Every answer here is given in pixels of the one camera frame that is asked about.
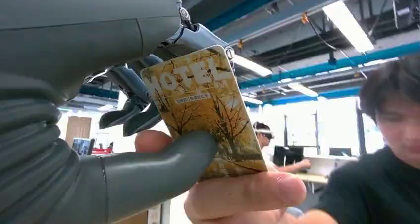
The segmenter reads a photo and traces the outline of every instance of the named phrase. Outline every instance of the red object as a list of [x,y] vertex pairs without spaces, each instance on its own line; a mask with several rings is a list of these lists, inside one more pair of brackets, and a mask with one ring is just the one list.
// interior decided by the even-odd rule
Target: red object
[[93,148],[92,149],[92,154],[109,154],[112,153],[112,147],[111,148]]

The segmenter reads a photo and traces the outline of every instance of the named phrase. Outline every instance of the robotic hand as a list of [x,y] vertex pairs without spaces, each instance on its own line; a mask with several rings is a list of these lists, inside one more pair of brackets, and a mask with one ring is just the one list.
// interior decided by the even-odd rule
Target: robotic hand
[[150,128],[161,118],[138,71],[214,44],[232,57],[181,0],[0,0],[0,223],[112,223],[188,190],[216,154],[209,134],[79,157],[58,138],[57,107],[107,73],[129,99],[101,127]]

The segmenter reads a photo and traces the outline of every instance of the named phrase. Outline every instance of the yellow card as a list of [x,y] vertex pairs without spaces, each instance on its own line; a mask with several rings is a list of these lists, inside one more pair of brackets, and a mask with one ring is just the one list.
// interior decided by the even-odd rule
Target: yellow card
[[145,68],[141,78],[173,138],[206,130],[218,141],[217,155],[201,180],[267,171],[222,46]]

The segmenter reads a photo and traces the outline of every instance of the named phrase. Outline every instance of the wooden door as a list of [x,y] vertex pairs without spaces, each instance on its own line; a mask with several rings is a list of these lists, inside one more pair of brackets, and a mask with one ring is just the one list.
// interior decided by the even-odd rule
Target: wooden door
[[88,117],[70,116],[68,118],[66,141],[71,147],[75,137],[89,138],[92,119]]

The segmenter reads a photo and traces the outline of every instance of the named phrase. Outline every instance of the fluorescent light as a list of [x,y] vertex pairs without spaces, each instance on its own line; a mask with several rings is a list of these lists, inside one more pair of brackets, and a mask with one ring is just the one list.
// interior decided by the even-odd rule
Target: fluorescent light
[[357,51],[366,52],[374,49],[372,42],[343,1],[325,6],[323,10]]
[[103,106],[99,107],[98,110],[100,110],[100,111],[106,111],[106,110],[110,110],[113,107],[114,106],[111,105],[111,104],[106,104],[106,105],[103,105]]
[[253,103],[253,104],[263,104],[263,103],[264,103],[264,102],[263,102],[263,101],[261,101],[261,100],[254,99],[254,98],[250,98],[250,97],[247,97],[247,96],[242,96],[242,99],[243,99],[245,102],[249,102],[249,103]]
[[309,97],[318,97],[318,93],[314,90],[308,89],[307,87],[303,86],[299,83],[290,83],[289,86],[291,89],[301,92],[304,95],[308,95]]
[[292,82],[292,79],[291,78],[285,78],[285,79],[280,80],[278,83],[281,84],[281,83],[288,83],[288,82]]
[[234,55],[233,62],[264,77],[273,74],[273,71],[238,55]]
[[372,65],[377,65],[377,64],[384,64],[384,63],[388,63],[391,61],[397,61],[399,60],[399,58],[395,57],[395,58],[391,58],[391,59],[378,59],[378,60],[374,60],[368,63],[363,64],[364,66],[372,66]]

